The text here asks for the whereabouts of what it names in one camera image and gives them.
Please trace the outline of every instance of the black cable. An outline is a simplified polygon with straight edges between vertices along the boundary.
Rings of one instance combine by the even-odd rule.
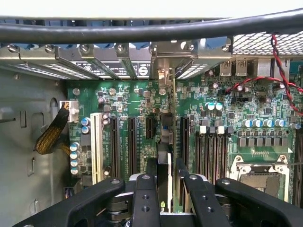
[[[60,27],[0,24],[0,43],[100,44],[149,42],[303,28],[303,8],[254,17],[156,26]]]

